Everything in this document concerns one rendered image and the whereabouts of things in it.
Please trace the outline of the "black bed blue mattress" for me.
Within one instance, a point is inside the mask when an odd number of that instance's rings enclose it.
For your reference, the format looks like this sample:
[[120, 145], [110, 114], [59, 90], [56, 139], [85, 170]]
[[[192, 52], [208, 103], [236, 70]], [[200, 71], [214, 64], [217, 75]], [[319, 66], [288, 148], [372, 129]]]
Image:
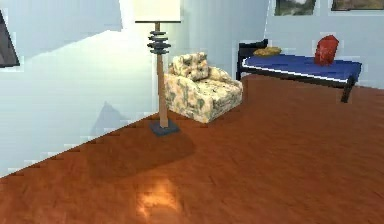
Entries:
[[362, 64], [354, 61], [335, 60], [329, 66], [314, 63], [313, 57], [278, 54], [255, 56], [256, 50], [265, 50], [268, 40], [238, 45], [236, 79], [242, 73], [257, 74], [280, 79], [306, 82], [343, 90], [340, 101], [347, 103], [353, 86], [359, 79]]

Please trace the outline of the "wooden floor lamp white shade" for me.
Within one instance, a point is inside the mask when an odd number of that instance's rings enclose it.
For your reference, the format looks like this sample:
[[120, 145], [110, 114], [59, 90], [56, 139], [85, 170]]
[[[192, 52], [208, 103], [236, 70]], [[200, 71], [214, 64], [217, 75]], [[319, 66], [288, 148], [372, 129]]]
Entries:
[[163, 56], [168, 54], [171, 45], [168, 43], [166, 32], [160, 26], [163, 23], [181, 22], [181, 0], [133, 0], [134, 22], [153, 23], [154, 30], [150, 32], [147, 47], [156, 56], [158, 77], [159, 119], [150, 124], [152, 132], [157, 136], [165, 136], [179, 131], [175, 123], [168, 120], [168, 109], [165, 97]]

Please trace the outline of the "yellow pillow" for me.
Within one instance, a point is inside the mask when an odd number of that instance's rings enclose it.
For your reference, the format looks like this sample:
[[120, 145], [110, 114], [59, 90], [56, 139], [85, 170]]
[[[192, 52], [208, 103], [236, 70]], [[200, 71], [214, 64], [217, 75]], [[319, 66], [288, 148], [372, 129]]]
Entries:
[[266, 47], [266, 48], [255, 50], [253, 54], [255, 56], [260, 56], [260, 57], [269, 57], [269, 56], [279, 55], [281, 52], [282, 52], [282, 49], [279, 47]]

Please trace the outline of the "green landscape wall picture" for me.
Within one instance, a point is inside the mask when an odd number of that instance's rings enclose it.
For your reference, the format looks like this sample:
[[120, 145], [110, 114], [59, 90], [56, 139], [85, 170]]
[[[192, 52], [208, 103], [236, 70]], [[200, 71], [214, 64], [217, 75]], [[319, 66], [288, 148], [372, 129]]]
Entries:
[[276, 0], [275, 16], [312, 15], [316, 0]]

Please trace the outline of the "dark framed wall picture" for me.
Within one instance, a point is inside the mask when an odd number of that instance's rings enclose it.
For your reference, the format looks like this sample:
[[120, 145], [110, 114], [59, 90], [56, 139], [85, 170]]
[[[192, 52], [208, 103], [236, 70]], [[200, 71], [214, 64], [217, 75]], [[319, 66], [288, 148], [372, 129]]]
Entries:
[[5, 19], [0, 11], [0, 68], [19, 65], [20, 62], [17, 53], [8, 32]]

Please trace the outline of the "brown landscape wall picture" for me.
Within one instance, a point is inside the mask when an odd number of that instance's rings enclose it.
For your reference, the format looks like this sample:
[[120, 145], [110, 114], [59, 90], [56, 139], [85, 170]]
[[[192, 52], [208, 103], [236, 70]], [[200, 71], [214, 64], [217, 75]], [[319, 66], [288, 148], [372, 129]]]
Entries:
[[384, 10], [384, 0], [332, 0], [331, 10]]

